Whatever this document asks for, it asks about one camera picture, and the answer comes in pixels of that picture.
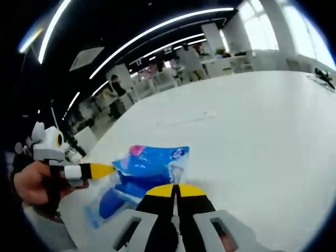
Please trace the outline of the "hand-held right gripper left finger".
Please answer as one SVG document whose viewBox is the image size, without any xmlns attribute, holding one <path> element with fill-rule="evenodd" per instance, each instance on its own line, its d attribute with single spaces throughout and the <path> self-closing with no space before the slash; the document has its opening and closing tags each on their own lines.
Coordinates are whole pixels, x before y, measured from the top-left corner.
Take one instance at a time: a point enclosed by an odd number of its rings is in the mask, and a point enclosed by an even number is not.
<svg viewBox="0 0 336 252">
<path fill-rule="evenodd" d="M 156 186 L 146 192 L 128 217 L 113 249 L 116 251 L 175 251 L 172 222 L 175 185 Z"/>
</svg>

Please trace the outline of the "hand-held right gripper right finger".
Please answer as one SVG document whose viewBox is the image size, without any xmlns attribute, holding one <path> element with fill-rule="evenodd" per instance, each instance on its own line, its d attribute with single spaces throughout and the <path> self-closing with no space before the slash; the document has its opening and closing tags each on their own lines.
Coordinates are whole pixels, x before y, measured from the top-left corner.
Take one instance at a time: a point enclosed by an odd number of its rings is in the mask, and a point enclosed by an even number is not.
<svg viewBox="0 0 336 252">
<path fill-rule="evenodd" d="M 256 251 L 251 228 L 225 210 L 216 210 L 205 192 L 191 184 L 176 186 L 180 231 L 186 251 Z"/>
</svg>

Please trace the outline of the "person's left hand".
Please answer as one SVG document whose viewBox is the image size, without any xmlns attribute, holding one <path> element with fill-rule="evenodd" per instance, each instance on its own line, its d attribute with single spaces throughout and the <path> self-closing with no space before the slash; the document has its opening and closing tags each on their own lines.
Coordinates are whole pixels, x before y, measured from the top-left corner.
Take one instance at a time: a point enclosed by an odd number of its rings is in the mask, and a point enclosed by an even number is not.
<svg viewBox="0 0 336 252">
<path fill-rule="evenodd" d="M 87 189 L 89 183 L 70 185 L 60 167 L 50 167 L 41 161 L 19 160 L 13 162 L 11 184 L 17 196 L 29 205 L 58 202 L 75 190 Z"/>
</svg>

